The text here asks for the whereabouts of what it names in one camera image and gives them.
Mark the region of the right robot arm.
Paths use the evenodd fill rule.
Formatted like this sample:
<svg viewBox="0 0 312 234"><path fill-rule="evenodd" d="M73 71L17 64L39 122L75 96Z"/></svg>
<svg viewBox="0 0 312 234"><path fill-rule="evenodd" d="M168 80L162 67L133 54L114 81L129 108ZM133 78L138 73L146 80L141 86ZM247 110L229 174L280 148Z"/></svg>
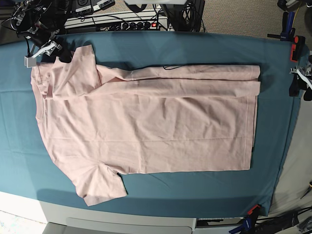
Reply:
<svg viewBox="0 0 312 234"><path fill-rule="evenodd" d="M27 46L26 67L36 66L37 58L43 55L71 62L71 52L57 35L65 32L64 25L72 6L71 0L25 0L17 7L8 21L17 36L25 38L27 44L33 44Z"/></svg>

